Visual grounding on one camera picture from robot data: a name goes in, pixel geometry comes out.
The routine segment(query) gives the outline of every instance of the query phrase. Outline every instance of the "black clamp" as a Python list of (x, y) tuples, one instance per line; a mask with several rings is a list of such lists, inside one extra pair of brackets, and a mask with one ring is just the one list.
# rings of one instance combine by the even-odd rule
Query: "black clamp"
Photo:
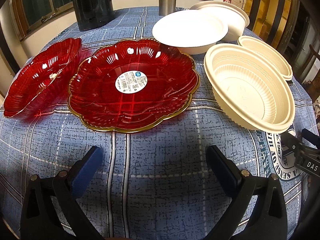
[(281, 134), (281, 142), (294, 152), (294, 166), (308, 174), (320, 177), (320, 138), (307, 129), (303, 129), (301, 135), (317, 149), (306, 146), (289, 132)]
[[(206, 160), (232, 202), (204, 240), (287, 239), (287, 212), (276, 174), (262, 178), (240, 171), (217, 146), (207, 149)], [(258, 198), (245, 229), (233, 236), (254, 195)]]
[[(32, 175), (22, 205), (22, 240), (103, 240), (90, 223), (76, 198), (81, 197), (103, 159), (102, 150), (93, 146), (70, 171), (41, 179)], [(76, 236), (66, 232), (57, 216), (51, 197), (55, 196)]]

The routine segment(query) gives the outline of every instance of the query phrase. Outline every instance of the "red label on bottle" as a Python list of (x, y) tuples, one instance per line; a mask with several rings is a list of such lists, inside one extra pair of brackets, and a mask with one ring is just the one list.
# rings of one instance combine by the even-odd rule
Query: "red label on bottle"
[(231, 0), (223, 0), (224, 2), (231, 3)]

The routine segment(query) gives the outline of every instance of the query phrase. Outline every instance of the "red bowl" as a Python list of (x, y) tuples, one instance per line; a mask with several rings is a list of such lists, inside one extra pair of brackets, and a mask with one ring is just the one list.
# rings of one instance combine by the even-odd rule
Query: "red bowl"
[(80, 38), (68, 38), (36, 55), (11, 84), (4, 116), (26, 119), (51, 112), (68, 96), (68, 83), (76, 73), (81, 50)]
[(95, 131), (141, 132), (182, 113), (200, 78), (193, 59), (153, 39), (125, 40), (83, 61), (68, 106)]

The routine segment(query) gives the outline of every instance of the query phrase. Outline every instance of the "black cylindrical container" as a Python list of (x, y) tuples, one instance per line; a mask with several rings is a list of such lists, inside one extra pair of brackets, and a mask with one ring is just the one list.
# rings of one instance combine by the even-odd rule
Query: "black cylindrical container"
[(112, 0), (72, 0), (80, 31), (88, 31), (112, 21)]

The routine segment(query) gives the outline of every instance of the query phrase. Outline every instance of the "blue plaid tablecloth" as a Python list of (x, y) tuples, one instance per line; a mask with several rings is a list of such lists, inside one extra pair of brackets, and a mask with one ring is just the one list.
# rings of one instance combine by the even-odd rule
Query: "blue plaid tablecloth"
[[(121, 9), (106, 26), (80, 32), (75, 23), (46, 47), (67, 37), (81, 37), (91, 53), (125, 38), (152, 37), (152, 27), (160, 18), (158, 7)], [(256, 37), (247, 29), (244, 35)], [(30, 176), (51, 177), (68, 170), (96, 145), (104, 151), (103, 164), (78, 203), (103, 236), (202, 239), (231, 202), (205, 162), (206, 148), (217, 145), (239, 169), (257, 176), (280, 176), (290, 236), (301, 201), (307, 197), (306, 174), (293, 166), (293, 154), (281, 147), (278, 135), (241, 128), (223, 113), (204, 72), (204, 54), (193, 58), (201, 84), (191, 105), (179, 116), (142, 133), (94, 132), (67, 105), (29, 123), (4, 118), (1, 108), (0, 207), (16, 234), (20, 235), (21, 203)], [(299, 138), (303, 128), (317, 134), (310, 97), (295, 79), (290, 88), (296, 105), (290, 132)], [(255, 201), (253, 197), (236, 232), (246, 226)], [(70, 231), (57, 203), (55, 206), (62, 225)]]

